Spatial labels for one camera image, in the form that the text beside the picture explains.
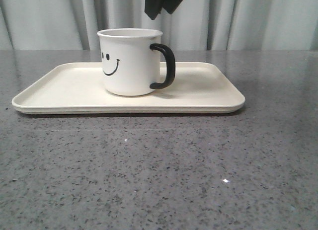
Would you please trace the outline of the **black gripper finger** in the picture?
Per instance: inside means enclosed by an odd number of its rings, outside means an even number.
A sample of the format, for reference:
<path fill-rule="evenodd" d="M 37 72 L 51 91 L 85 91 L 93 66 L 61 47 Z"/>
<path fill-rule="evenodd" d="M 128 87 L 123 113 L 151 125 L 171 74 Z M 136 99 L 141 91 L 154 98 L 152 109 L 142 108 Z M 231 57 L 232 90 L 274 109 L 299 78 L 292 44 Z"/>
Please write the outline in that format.
<path fill-rule="evenodd" d="M 145 14 L 151 19 L 155 20 L 161 12 L 164 0 L 145 0 Z"/>
<path fill-rule="evenodd" d="M 169 14 L 173 14 L 183 0 L 163 0 L 162 8 Z"/>

